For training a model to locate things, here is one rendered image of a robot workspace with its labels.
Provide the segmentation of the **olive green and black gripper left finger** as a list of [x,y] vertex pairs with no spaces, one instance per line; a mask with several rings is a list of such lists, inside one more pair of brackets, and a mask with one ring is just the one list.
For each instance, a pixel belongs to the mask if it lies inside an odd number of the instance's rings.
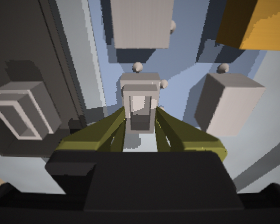
[[125,130],[126,117],[123,106],[110,116],[62,138],[54,151],[63,149],[123,152]]

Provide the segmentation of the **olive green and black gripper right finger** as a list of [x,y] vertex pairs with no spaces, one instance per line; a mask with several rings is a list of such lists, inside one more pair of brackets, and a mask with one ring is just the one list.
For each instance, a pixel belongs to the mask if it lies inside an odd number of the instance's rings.
[[211,151],[217,153],[222,162],[227,156],[219,138],[169,115],[158,106],[154,123],[157,152]]

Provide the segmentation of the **yellow brass block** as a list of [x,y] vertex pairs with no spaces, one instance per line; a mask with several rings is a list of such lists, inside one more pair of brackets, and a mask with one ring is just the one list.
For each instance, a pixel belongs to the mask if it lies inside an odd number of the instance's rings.
[[280,0],[227,0],[215,42],[280,51]]

